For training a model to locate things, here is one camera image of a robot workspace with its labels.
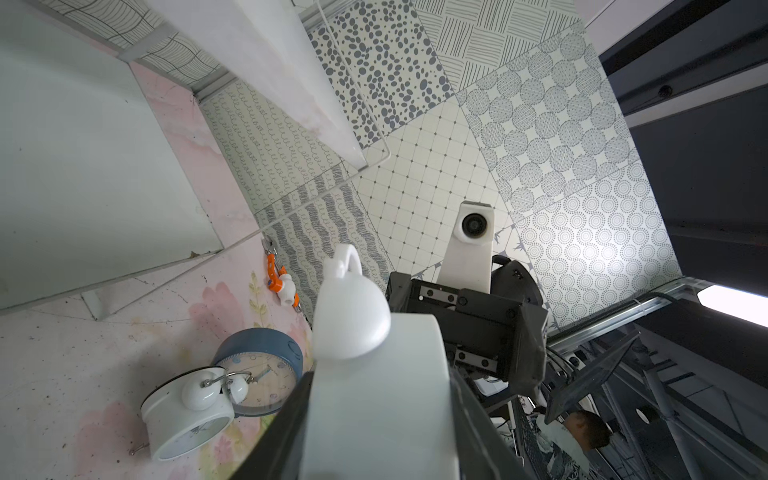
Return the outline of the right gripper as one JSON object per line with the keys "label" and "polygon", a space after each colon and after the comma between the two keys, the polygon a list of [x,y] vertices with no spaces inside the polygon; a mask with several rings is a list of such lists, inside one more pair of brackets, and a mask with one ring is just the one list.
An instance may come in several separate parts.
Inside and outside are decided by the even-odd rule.
{"label": "right gripper", "polygon": [[547,311],[528,270],[492,257],[488,293],[390,275],[386,298],[394,313],[431,314],[448,363],[491,412],[515,396],[533,397],[545,375]]}

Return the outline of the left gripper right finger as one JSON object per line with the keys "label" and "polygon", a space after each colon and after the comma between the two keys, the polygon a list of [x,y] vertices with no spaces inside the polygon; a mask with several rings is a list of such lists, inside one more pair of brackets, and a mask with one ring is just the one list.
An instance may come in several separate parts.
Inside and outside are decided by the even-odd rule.
{"label": "left gripper right finger", "polygon": [[460,479],[532,479],[460,374],[449,370]]}

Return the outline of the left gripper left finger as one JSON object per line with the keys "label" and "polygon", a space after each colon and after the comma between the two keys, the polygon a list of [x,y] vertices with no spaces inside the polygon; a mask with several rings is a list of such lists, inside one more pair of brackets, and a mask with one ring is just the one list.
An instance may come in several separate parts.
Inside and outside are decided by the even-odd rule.
{"label": "left gripper left finger", "polygon": [[314,373],[304,374],[232,480],[299,478]]}

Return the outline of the white twin-bell alarm clock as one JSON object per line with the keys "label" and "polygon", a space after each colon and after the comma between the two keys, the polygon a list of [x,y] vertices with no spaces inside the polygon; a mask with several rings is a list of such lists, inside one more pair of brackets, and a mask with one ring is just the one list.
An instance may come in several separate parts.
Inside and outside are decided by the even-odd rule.
{"label": "white twin-bell alarm clock", "polygon": [[140,413],[154,461],[170,461],[210,442],[235,418],[249,390],[249,371],[212,366],[184,373],[155,389]]}
{"label": "white twin-bell alarm clock", "polygon": [[351,244],[324,262],[313,354],[300,478],[459,478],[438,322],[391,312]]}

